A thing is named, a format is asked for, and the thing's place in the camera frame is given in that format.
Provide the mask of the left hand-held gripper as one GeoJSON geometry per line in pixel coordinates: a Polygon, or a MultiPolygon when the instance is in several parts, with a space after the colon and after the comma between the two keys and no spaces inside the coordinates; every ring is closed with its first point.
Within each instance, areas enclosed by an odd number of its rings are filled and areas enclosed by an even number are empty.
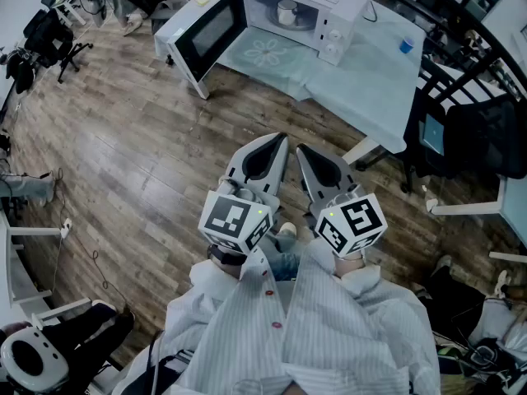
{"type": "Polygon", "coordinates": [[[221,249],[249,255],[272,229],[288,158],[286,133],[271,133],[232,156],[218,189],[207,195],[198,230],[221,249]]]}

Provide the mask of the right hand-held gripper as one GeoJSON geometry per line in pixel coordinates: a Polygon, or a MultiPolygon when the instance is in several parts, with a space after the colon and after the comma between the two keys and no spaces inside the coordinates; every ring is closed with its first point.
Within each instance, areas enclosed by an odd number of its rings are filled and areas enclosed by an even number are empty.
{"type": "Polygon", "coordinates": [[[305,220],[338,258],[373,245],[388,228],[373,193],[354,184],[349,164],[333,152],[299,144],[296,160],[302,188],[310,199],[305,220]]]}

